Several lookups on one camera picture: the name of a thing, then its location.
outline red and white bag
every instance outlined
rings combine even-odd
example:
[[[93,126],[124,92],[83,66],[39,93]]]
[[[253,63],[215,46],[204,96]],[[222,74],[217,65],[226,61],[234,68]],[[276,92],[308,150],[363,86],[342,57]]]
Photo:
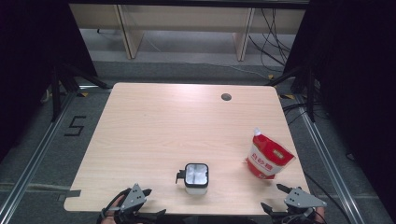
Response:
[[[295,157],[280,144],[254,130],[253,144],[247,157],[247,167],[260,179],[274,179]]]

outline aluminum rail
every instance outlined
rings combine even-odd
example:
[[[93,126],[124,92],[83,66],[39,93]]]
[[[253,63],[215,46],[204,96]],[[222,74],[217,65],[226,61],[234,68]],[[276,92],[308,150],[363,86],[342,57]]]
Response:
[[[303,104],[304,100],[301,95],[296,95],[296,100],[298,104]],[[300,107],[300,112],[303,114],[304,123],[311,134],[312,139],[317,147],[318,154],[323,161],[324,167],[327,170],[327,173],[330,176],[332,181],[332,185],[337,191],[338,196],[340,197],[341,203],[343,204],[346,214],[349,217],[349,220],[353,224],[363,224],[365,223],[363,217],[361,216],[361,212],[359,211],[358,205],[355,202],[352,194],[350,193],[347,184],[345,183],[343,177],[338,171],[337,166],[332,159],[332,155],[327,149],[320,132],[317,128],[317,125],[311,121],[311,119],[304,112],[304,108]]]
[[[50,143],[52,142],[52,139],[56,134],[56,131],[58,130],[60,124],[62,123],[62,120],[64,119],[64,114],[67,111],[67,108],[70,106],[75,97],[76,95],[74,92],[69,92],[65,96],[64,102],[62,104],[63,110],[59,114],[58,118],[49,125],[49,128],[47,129],[43,139],[35,149],[35,153],[29,160],[28,164],[23,170],[23,173],[21,174],[17,183],[14,185],[7,199],[2,204],[0,209],[1,224],[7,224],[10,221],[15,210],[17,209],[17,206],[20,203],[24,192],[26,191],[30,181],[35,175],[35,172],[37,171],[39,164],[42,162],[47,152],[47,149],[49,148]]]

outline small container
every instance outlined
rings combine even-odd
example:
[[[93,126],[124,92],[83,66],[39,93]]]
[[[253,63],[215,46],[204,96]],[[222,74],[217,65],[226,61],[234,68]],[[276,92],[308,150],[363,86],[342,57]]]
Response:
[[[209,167],[204,163],[188,163],[184,170],[180,170],[176,176],[184,179],[186,191],[189,194],[206,194],[209,184]]]

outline table surface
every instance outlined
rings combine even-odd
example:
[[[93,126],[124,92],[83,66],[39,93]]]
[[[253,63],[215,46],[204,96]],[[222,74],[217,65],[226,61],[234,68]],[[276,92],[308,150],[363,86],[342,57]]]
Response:
[[[275,180],[248,169],[255,127],[296,156]],[[175,184],[190,162],[209,167],[205,195]],[[276,184],[309,192],[276,90],[263,86],[116,84],[71,187],[80,196],[64,208],[100,211],[134,183],[152,189],[141,212],[184,215],[265,215],[261,202],[287,207]]]

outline black cable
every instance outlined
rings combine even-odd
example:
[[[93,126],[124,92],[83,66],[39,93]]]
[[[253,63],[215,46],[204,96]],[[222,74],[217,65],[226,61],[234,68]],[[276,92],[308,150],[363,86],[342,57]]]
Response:
[[[282,73],[282,71],[280,71],[280,70],[276,70],[276,69],[272,69],[272,68],[267,67],[267,66],[264,64],[264,62],[262,61],[262,54],[263,54],[263,52],[260,54],[260,61],[262,62],[262,66],[263,66],[264,68],[266,68],[266,69],[268,69],[268,70],[270,70],[270,71],[273,71],[273,72]]]
[[[314,184],[316,184],[318,186],[318,188],[320,188],[324,194],[326,194],[326,196],[335,204],[335,206],[337,206],[337,208],[341,211],[341,213],[344,215],[344,217],[346,218],[347,223],[351,224],[349,217],[347,216],[347,213],[344,211],[344,209],[340,206],[340,204],[338,204],[335,199],[330,196],[330,194],[314,179],[312,178],[312,176],[310,176],[309,174],[306,173],[306,171],[303,171],[304,175],[306,177],[308,177],[312,182],[314,182]]]
[[[285,55],[285,53],[283,52],[283,50],[285,50],[285,51],[290,51],[290,49],[289,49],[288,47],[286,47],[286,46],[277,38],[276,23],[275,23],[276,10],[273,8],[273,20],[272,20],[271,25],[269,24],[269,21],[267,20],[265,14],[264,14],[263,9],[262,9],[262,16],[264,17],[265,22],[267,23],[267,26],[268,26],[268,30],[269,30],[269,34],[268,34],[267,37],[265,37],[264,34],[262,34],[262,36],[264,36],[265,40],[268,41],[268,43],[270,43],[270,44],[271,44],[272,46],[274,46],[275,48],[278,48],[278,49],[279,49],[280,55],[281,55],[281,57],[282,57],[282,60],[285,62],[286,55]],[[268,40],[269,35],[272,35],[272,36],[274,37],[274,40],[276,41],[277,46],[276,46],[275,44],[273,44],[271,41]]]
[[[286,112],[287,110],[292,110],[294,108],[298,108],[300,106],[305,106],[305,105],[306,105],[306,103],[295,104],[295,105],[287,105],[287,106],[283,107],[282,109],[283,109],[283,112]]]
[[[304,113],[306,113],[306,110],[305,110],[303,113],[299,114],[297,117],[295,117],[291,122],[288,123],[288,125],[291,125],[294,121],[297,120],[297,118],[299,118],[300,116],[302,116]]]
[[[276,16],[276,10],[273,8],[273,24],[274,24],[274,31],[275,32],[271,32],[271,33],[272,33],[272,35],[274,37],[275,42],[277,43],[277,48],[279,50],[280,57],[282,58],[283,63],[286,63],[286,60],[285,60],[286,56],[283,53],[283,50],[282,50],[282,48],[279,45],[279,39],[277,38],[275,16]]]
[[[292,223],[294,219],[298,219],[301,215],[289,215],[282,218],[282,223]]]
[[[291,109],[288,110],[288,111],[285,113],[285,117],[289,114],[290,111],[291,111]]]
[[[327,224],[326,220],[321,214],[319,214],[317,211],[315,211],[315,214],[318,215],[324,221],[324,224]]]
[[[250,41],[253,43],[253,45],[262,53],[264,53],[265,55],[267,55],[268,57],[270,57],[271,59],[273,59],[274,61],[276,61],[277,63],[279,63],[282,66],[285,66],[285,64],[283,64],[280,60],[276,59],[274,56],[272,56],[270,53],[266,52],[263,48],[261,48],[258,44],[256,44],[256,42],[253,41],[253,39],[251,38],[251,36],[248,37],[250,39]]]
[[[276,8],[273,8],[273,20],[275,20],[275,17],[276,17]],[[276,42],[277,42],[277,44],[279,45],[279,47],[280,47],[280,45],[282,45],[285,49],[287,49],[288,51],[290,51],[290,48],[287,47],[286,45],[284,45],[284,44],[279,40],[279,38],[277,38],[277,31],[276,31],[276,23],[275,23],[275,22],[274,22],[274,31],[275,31],[274,39],[276,40]]]

